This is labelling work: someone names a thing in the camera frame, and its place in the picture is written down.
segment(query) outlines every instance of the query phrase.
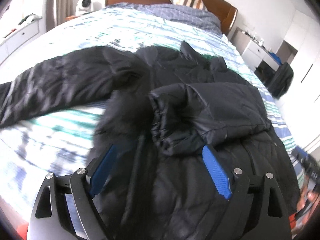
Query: blue gripper pad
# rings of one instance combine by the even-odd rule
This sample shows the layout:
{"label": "blue gripper pad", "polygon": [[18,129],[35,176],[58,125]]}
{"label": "blue gripper pad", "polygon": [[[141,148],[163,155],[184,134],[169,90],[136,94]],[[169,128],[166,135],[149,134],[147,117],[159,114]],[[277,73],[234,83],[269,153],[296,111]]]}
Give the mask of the blue gripper pad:
{"label": "blue gripper pad", "polygon": [[203,147],[202,158],[219,194],[223,195],[225,199],[229,199],[232,195],[229,178],[208,146]]}
{"label": "blue gripper pad", "polygon": [[117,150],[116,147],[112,145],[91,178],[91,190],[89,195],[92,198],[101,192],[103,185],[111,172],[113,164],[116,162],[116,159]]}
{"label": "blue gripper pad", "polygon": [[306,151],[304,151],[302,148],[300,148],[299,146],[296,146],[292,150],[291,155],[293,155],[296,159],[298,158],[298,155],[301,155],[301,158],[307,158],[308,157],[308,153]]}

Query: metal screw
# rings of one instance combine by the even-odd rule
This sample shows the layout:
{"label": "metal screw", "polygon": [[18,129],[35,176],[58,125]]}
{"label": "metal screw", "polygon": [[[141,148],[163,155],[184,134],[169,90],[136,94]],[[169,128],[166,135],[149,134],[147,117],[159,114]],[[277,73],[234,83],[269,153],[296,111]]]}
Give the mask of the metal screw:
{"label": "metal screw", "polygon": [[238,175],[242,174],[242,170],[240,168],[235,168],[233,171],[235,174],[238,174]]}
{"label": "metal screw", "polygon": [[80,174],[84,174],[85,173],[85,168],[79,168],[77,170],[77,173],[80,175]]}
{"label": "metal screw", "polygon": [[53,177],[53,173],[52,173],[52,172],[49,172],[49,173],[45,176],[46,179],[51,179],[52,177]]}
{"label": "metal screw", "polygon": [[266,176],[268,179],[273,179],[273,174],[271,172],[267,172]]}

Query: bottle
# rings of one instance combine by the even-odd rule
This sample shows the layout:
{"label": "bottle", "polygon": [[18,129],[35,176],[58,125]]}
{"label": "bottle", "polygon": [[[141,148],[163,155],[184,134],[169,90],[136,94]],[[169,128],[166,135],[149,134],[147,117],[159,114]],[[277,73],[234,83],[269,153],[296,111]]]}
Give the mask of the bottle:
{"label": "bottle", "polygon": [[258,42],[258,45],[261,47],[263,45],[264,39],[261,38],[261,40]]}

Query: bed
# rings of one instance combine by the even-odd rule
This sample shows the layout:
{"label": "bed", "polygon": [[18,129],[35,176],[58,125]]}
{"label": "bed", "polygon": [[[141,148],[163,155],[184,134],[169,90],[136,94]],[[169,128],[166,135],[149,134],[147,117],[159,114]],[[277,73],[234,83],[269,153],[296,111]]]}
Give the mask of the bed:
{"label": "bed", "polygon": [[[132,8],[112,6],[119,2],[169,4],[169,0],[106,0],[106,8],[65,22],[26,46],[1,69],[1,82],[12,80],[38,62],[74,50],[112,46],[135,52],[151,45],[179,50],[184,40],[206,57],[224,57],[228,68],[258,88],[268,118],[283,141],[302,185],[303,171],[291,157],[295,142],[287,125],[267,89],[226,37],[233,27],[237,9],[224,0],[203,1],[220,20],[222,35]],[[6,178],[0,180],[0,197],[20,218],[29,221],[36,194],[49,171],[60,176],[86,165],[94,128],[105,107],[106,101],[93,102],[0,130],[0,177]]]}

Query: black down jacket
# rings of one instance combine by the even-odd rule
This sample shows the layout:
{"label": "black down jacket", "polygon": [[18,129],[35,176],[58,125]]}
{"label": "black down jacket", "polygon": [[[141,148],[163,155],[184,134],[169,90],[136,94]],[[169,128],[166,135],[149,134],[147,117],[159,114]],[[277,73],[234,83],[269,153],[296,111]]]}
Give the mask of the black down jacket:
{"label": "black down jacket", "polygon": [[[0,85],[0,91],[1,127],[108,99],[90,158],[112,143],[120,145],[108,181],[94,199],[116,238],[206,238],[228,206],[202,160],[206,144],[230,170],[273,173],[289,214],[296,211],[296,175],[258,90],[229,70],[223,58],[207,61],[185,42],[180,51],[74,51],[37,64]],[[252,163],[253,154],[265,167]]]}

